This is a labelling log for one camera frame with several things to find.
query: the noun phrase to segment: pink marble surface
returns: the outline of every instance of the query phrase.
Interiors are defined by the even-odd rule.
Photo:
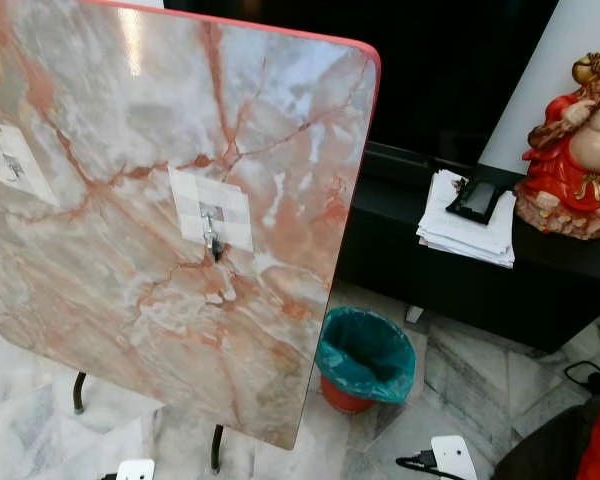
[[[355,45],[0,0],[0,125],[57,199],[0,182],[0,333],[292,448],[376,81]],[[167,166],[238,186],[253,252],[184,240]]]

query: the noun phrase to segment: table leg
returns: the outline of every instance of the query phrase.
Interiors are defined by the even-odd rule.
[[[84,412],[84,406],[82,405],[82,384],[86,376],[87,374],[84,372],[78,373],[76,383],[73,384],[73,411],[76,415]]]
[[[213,442],[211,442],[211,473],[217,475],[220,472],[220,440],[224,427],[216,425],[216,431],[213,432]]]

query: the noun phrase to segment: white tile floor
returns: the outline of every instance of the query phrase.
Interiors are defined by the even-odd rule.
[[[97,480],[126,458],[149,456],[156,480],[424,480],[433,477],[401,469],[395,458],[441,434],[462,435],[487,479],[512,445],[588,398],[562,368],[600,364],[595,324],[556,354],[532,359],[524,347],[428,313],[405,327],[406,305],[351,285],[334,287],[330,306],[338,305],[371,308],[405,329],[418,356],[407,404],[343,415],[322,397],[314,369],[295,449],[227,429],[217,477],[208,465],[214,425],[195,412],[87,377],[86,410],[75,416],[76,372],[0,337],[0,479]]]

